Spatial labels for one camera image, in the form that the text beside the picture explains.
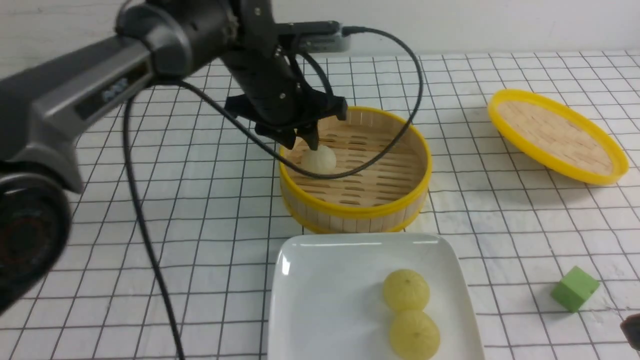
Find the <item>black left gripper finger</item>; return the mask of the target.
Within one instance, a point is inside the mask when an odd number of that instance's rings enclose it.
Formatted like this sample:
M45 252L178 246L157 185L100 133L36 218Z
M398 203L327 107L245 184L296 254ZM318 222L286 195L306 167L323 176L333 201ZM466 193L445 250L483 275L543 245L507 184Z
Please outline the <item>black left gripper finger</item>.
M300 127L300 138L311 151L317 151L320 145L318 123L311 122Z

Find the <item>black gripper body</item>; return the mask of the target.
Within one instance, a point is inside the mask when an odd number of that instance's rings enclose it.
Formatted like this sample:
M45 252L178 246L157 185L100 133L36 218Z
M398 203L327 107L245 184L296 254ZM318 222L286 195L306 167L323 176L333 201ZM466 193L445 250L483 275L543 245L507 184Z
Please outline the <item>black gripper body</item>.
M313 89L304 79L297 55L308 52L281 46L269 0L232 0L237 38L222 63L243 91L227 99L225 109L274 132L300 129L327 117L346 119L345 98L329 89Z

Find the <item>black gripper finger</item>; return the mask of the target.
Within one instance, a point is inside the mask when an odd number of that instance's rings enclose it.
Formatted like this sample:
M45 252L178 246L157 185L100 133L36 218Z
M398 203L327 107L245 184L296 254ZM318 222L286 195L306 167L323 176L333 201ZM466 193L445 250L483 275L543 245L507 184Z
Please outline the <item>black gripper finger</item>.
M297 133L294 129L274 130L272 139L287 150L293 150L297 142Z

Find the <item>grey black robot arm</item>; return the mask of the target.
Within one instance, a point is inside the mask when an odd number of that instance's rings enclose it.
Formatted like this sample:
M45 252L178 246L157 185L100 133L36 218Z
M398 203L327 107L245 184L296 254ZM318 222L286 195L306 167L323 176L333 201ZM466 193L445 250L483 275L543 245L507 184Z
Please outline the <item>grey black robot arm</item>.
M340 52L338 22L276 23L269 0L146 0L115 34L1 81L1 311L53 268L70 235L66 191L83 189L75 141L152 85L215 59L242 95L224 109L259 136L315 148L318 121L346 119L345 98L313 89L295 55Z

